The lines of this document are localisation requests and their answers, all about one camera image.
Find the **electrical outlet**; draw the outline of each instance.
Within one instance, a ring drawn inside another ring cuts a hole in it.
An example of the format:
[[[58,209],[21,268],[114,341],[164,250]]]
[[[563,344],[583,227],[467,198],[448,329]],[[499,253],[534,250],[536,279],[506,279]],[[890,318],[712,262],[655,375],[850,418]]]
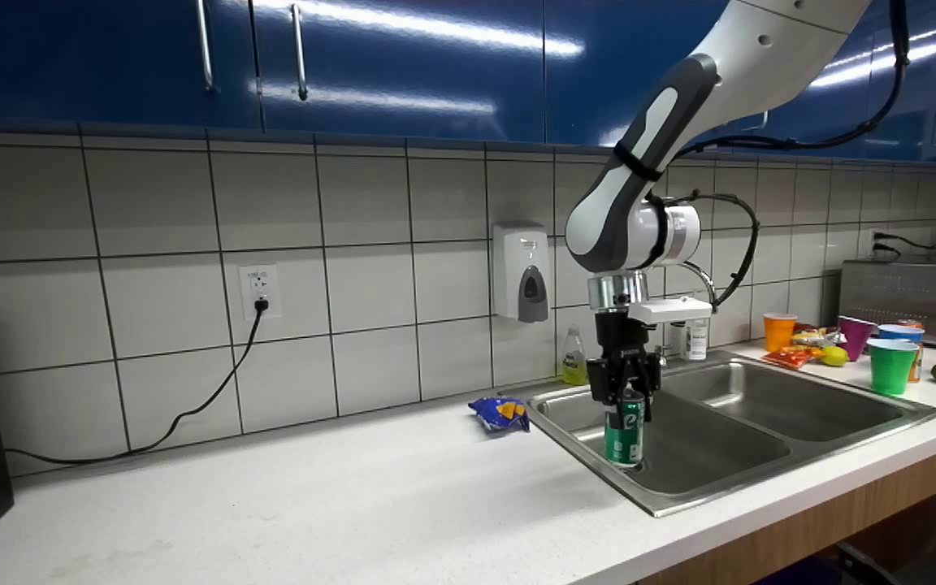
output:
[[[264,318],[280,318],[280,274],[276,268],[240,268],[244,315],[254,321],[254,301],[266,300]]]

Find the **sink basin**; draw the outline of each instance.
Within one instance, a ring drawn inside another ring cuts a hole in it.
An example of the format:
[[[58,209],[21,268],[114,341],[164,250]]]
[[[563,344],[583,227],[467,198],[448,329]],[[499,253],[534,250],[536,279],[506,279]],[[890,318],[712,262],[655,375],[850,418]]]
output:
[[[536,393],[530,416],[583,465],[663,516],[922,422],[936,409],[757,362],[718,357],[663,372],[636,467],[601,457],[606,406],[596,404],[588,388]]]

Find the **white countertop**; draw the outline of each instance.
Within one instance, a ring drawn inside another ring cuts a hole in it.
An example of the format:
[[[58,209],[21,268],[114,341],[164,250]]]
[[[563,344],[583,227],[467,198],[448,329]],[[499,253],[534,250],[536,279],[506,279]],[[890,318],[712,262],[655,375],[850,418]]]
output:
[[[929,455],[936,418],[654,520],[455,400],[20,480],[0,582],[634,582]]]

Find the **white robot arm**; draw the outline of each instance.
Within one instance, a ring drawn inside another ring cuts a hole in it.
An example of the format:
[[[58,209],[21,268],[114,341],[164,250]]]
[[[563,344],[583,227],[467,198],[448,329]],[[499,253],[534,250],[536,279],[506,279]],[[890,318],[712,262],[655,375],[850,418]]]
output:
[[[572,209],[566,244],[591,274],[688,261],[691,209],[654,186],[691,137],[797,98],[839,52],[866,0],[730,0],[696,52],[634,116],[613,158]]]

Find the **purple cup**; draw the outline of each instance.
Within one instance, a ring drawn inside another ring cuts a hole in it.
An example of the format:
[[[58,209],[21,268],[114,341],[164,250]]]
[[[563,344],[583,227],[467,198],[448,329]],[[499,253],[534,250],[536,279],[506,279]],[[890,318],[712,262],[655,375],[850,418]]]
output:
[[[847,357],[858,362],[878,325],[853,315],[839,315],[839,332],[844,334]]]

